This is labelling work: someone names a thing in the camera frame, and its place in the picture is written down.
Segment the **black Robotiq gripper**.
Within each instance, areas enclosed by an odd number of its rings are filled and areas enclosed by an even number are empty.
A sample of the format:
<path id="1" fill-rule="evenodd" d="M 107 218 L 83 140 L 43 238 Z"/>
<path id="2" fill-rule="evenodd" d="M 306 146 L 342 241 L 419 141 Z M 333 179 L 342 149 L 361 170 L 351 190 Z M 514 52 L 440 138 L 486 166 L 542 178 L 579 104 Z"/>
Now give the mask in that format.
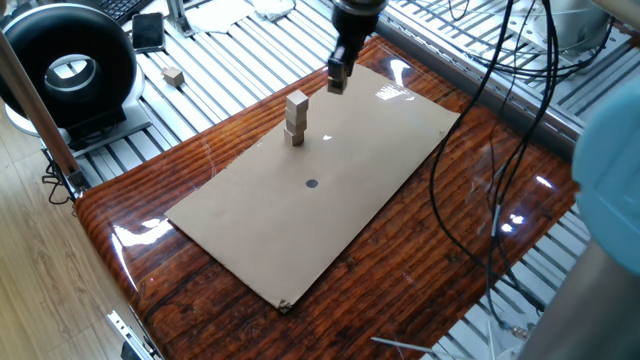
<path id="1" fill-rule="evenodd" d="M 387 4 L 388 0 L 333 1 L 332 23 L 338 37 L 337 46 L 327 62 L 330 78 L 344 80 L 352 76 L 359 56 L 357 49 L 375 31 L 379 16 Z"/>

